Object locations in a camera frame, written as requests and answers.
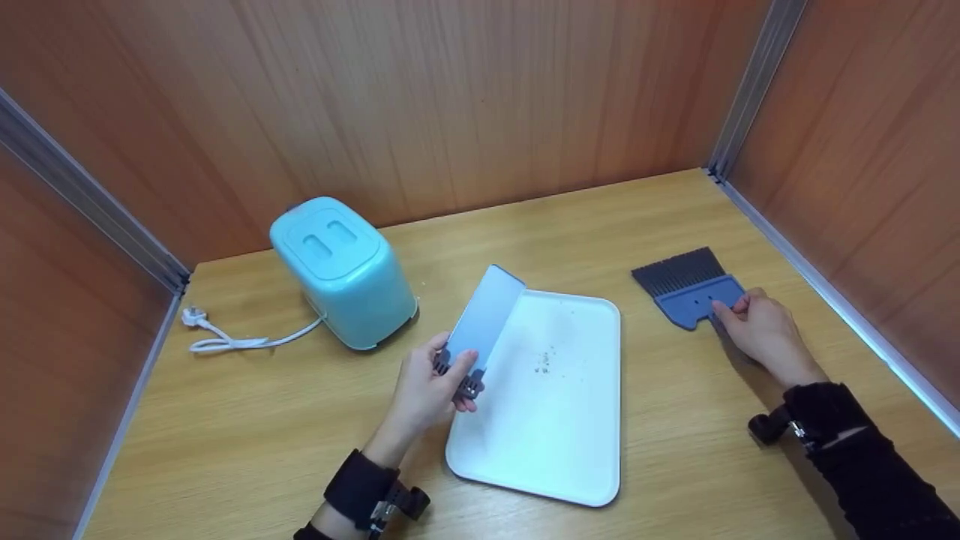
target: power cord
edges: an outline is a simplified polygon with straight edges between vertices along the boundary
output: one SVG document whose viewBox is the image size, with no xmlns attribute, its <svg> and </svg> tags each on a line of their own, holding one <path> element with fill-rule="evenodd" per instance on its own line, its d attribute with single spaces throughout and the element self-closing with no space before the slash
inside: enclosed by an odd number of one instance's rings
<svg viewBox="0 0 960 540">
<path fill-rule="evenodd" d="M 281 339 L 271 340 L 269 337 L 233 339 L 232 337 L 228 336 L 226 332 L 213 326 L 213 324 L 206 319 L 205 311 L 194 306 L 184 308 L 183 314 L 180 316 L 180 320 L 183 321 L 184 325 L 190 328 L 202 328 L 204 330 L 212 331 L 220 336 L 211 337 L 209 339 L 201 339 L 200 341 L 194 343 L 190 346 L 191 353 L 215 353 L 219 351 L 232 351 L 236 349 L 270 349 L 272 347 L 279 347 L 280 345 L 290 343 L 294 339 L 297 339 L 298 337 L 301 337 L 304 334 L 312 331 L 324 321 L 323 317 L 320 317 L 300 331 L 295 331 L 294 333 L 291 333 L 290 335 Z"/>
</svg>

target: white tray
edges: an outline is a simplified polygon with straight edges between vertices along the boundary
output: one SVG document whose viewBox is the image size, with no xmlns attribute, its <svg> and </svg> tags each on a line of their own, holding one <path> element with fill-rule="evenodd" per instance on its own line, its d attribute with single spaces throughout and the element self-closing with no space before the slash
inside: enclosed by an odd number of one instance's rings
<svg viewBox="0 0 960 540">
<path fill-rule="evenodd" d="M 457 414 L 458 477 L 588 506 L 620 488 L 620 312 L 527 290 L 496 343 L 477 412 Z"/>
</svg>

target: toaster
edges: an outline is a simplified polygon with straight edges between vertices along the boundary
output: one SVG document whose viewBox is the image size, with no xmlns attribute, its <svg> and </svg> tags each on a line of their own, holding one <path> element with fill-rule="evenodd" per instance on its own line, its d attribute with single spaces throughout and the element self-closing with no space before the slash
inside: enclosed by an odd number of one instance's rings
<svg viewBox="0 0 960 540">
<path fill-rule="evenodd" d="M 310 306 L 351 349 L 373 349 L 417 314 L 390 243 L 336 199 L 290 209 L 270 227 L 270 241 Z"/>
</svg>

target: wooden table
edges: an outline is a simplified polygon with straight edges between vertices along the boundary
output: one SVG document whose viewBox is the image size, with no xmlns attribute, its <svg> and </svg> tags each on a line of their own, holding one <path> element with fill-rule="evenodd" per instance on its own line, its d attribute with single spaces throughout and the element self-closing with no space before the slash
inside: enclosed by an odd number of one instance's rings
<svg viewBox="0 0 960 540">
<path fill-rule="evenodd" d="M 194 357 L 171 330 L 85 537 L 290 538 L 347 452 L 376 426 L 404 354 L 449 329 L 488 264 L 531 288 L 598 296 L 623 316 L 622 481 L 602 509 L 455 478 L 448 424 L 403 477 L 434 501 L 410 538 L 823 538 L 828 520 L 779 449 L 745 430 L 762 410 L 709 327 L 671 325 L 629 270 L 709 245 L 745 286 L 793 309 L 918 472 L 960 507 L 960 447 L 700 170 L 390 227 L 419 320 L 372 354 L 324 328 L 274 351 Z M 314 318 L 272 252 L 201 264 L 185 304 L 233 336 L 282 336 Z"/>
</svg>

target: crumbs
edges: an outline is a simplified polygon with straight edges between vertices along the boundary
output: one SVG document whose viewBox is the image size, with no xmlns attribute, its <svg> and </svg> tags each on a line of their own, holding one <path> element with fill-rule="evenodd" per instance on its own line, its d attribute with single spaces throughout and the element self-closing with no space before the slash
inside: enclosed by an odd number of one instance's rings
<svg viewBox="0 0 960 540">
<path fill-rule="evenodd" d="M 549 351 L 541 353 L 537 361 L 537 367 L 534 368 L 534 373 L 543 373 L 544 375 L 550 373 L 550 360 L 553 359 L 556 354 L 553 345 L 550 346 Z"/>
</svg>

